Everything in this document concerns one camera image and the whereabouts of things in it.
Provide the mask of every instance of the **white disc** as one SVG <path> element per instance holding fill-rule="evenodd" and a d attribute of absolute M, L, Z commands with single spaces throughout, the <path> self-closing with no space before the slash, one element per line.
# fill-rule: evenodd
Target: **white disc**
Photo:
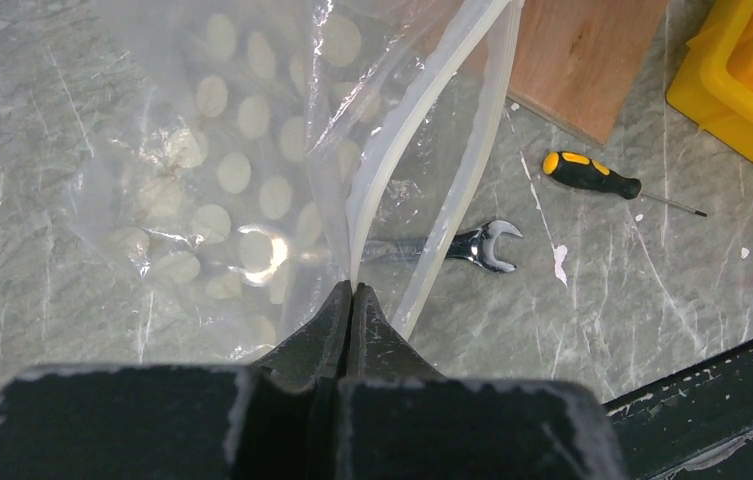
<path fill-rule="evenodd" d="M 300 95 L 305 96 L 305 64 L 302 61 L 302 55 L 291 57 L 291 63 L 288 65 L 288 73 L 291 76 L 291 82 Z"/>
<path fill-rule="evenodd" d="M 249 177 L 252 175 L 252 167 L 249 159 L 240 152 L 233 152 L 220 160 L 217 167 L 217 181 L 220 188 L 229 193 L 241 193 L 249 185 Z"/>
<path fill-rule="evenodd" d="M 346 67 L 361 49 L 361 32 L 349 18 L 332 13 L 323 25 L 323 58 L 336 67 Z"/>
<path fill-rule="evenodd" d="M 255 317 L 252 323 L 253 331 L 256 335 L 256 342 L 259 345 L 276 344 L 276 328 L 264 315 Z"/>
<path fill-rule="evenodd" d="M 355 97 L 353 89 L 358 87 Z M 344 82 L 332 88 L 332 99 L 339 106 L 344 105 L 357 121 L 369 122 L 379 113 L 382 96 L 376 89 L 367 85 L 357 85 L 355 82 Z"/>
<path fill-rule="evenodd" d="M 199 275 L 199 260 L 189 252 L 175 252 L 155 262 L 149 271 L 154 280 L 184 285 Z"/>
<path fill-rule="evenodd" d="M 208 204 L 200 207 L 191 221 L 198 244 L 220 243 L 232 231 L 232 219 L 220 205 Z"/>
<path fill-rule="evenodd" d="M 310 246 L 320 238 L 322 232 L 323 223 L 320 221 L 320 212 L 317 210 L 317 204 L 311 202 L 302 208 L 297 218 L 297 246 L 300 248 Z"/>
<path fill-rule="evenodd" d="M 288 161 L 299 163 L 305 158 L 305 119 L 291 117 L 279 133 L 279 150 Z"/>
<path fill-rule="evenodd" d="M 361 149 L 358 148 L 357 143 L 345 138 L 341 140 L 335 151 L 338 155 L 338 167 L 341 171 L 341 179 L 347 180 L 358 170 L 361 163 Z"/>
<path fill-rule="evenodd" d="M 241 296 L 241 276 L 236 272 L 218 275 L 205 284 L 205 294 L 216 300 L 239 298 Z"/>
<path fill-rule="evenodd" d="M 196 87 L 196 109 L 208 118 L 223 113 L 229 102 L 229 88 L 220 75 L 209 75 Z"/>
<path fill-rule="evenodd" d="M 184 193 L 174 176 L 154 177 L 138 192 L 139 203 L 150 217 L 175 215 Z"/>
<path fill-rule="evenodd" d="M 278 220 L 290 210 L 292 197 L 293 189 L 284 177 L 270 177 L 261 186 L 258 206 L 265 217 Z"/>
<path fill-rule="evenodd" d="M 253 32 L 249 36 L 247 60 L 258 78 L 272 80 L 276 76 L 276 54 L 261 33 Z"/>
<path fill-rule="evenodd" d="M 273 244 L 270 243 L 270 238 L 261 232 L 247 232 L 238 243 L 238 256 L 248 272 L 263 272 L 270 267 Z"/>
<path fill-rule="evenodd" d="M 270 284 L 267 285 L 267 296 L 273 305 L 285 303 L 285 295 L 288 293 L 288 283 L 291 277 L 291 262 L 284 262 L 279 265 Z"/>
<path fill-rule="evenodd" d="M 261 95 L 247 97 L 238 108 L 238 128 L 241 133 L 255 140 L 267 134 L 270 127 L 270 107 Z"/>
<path fill-rule="evenodd" d="M 202 165 L 208 156 L 208 139 L 202 133 L 187 128 L 176 131 L 167 141 L 170 166 L 194 168 Z"/>
<path fill-rule="evenodd" d="M 129 257 L 134 263 L 146 256 L 149 250 L 149 235 L 137 227 L 125 227 L 109 235 L 108 244 L 114 251 Z"/>
<path fill-rule="evenodd" d="M 208 55 L 215 60 L 222 62 L 232 58 L 238 46 L 235 25 L 222 13 L 211 15 L 208 26 L 205 27 L 205 41 L 208 45 Z"/>

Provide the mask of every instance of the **yellow container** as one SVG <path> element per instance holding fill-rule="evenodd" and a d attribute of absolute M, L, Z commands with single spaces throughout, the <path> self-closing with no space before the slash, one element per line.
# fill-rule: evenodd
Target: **yellow container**
<path fill-rule="evenodd" d="M 753 92 L 726 64 L 753 14 L 753 0 L 717 0 L 667 94 L 668 103 L 753 162 Z"/>

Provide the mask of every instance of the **paint speck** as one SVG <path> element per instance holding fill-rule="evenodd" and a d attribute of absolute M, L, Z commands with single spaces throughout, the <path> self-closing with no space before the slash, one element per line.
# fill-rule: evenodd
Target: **paint speck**
<path fill-rule="evenodd" d="M 553 258 L 556 260 L 556 278 L 561 280 L 561 282 L 564 284 L 564 286 L 567 286 L 567 274 L 564 273 L 564 268 L 562 267 L 562 263 L 564 263 L 564 258 L 567 256 L 567 245 L 559 245 L 553 250 Z"/>

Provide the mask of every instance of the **wooden board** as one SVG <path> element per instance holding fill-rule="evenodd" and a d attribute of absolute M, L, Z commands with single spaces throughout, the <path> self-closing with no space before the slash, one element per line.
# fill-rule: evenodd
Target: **wooden board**
<path fill-rule="evenodd" d="M 669 0 L 526 0 L 509 97 L 606 143 Z"/>

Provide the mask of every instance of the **screwdriver handle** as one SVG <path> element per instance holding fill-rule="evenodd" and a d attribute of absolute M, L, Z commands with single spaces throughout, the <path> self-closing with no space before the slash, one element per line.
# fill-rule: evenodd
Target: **screwdriver handle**
<path fill-rule="evenodd" d="M 641 193 L 641 181 L 626 178 L 585 155 L 551 152 L 544 158 L 544 173 L 553 180 L 573 188 L 614 193 L 632 200 Z"/>

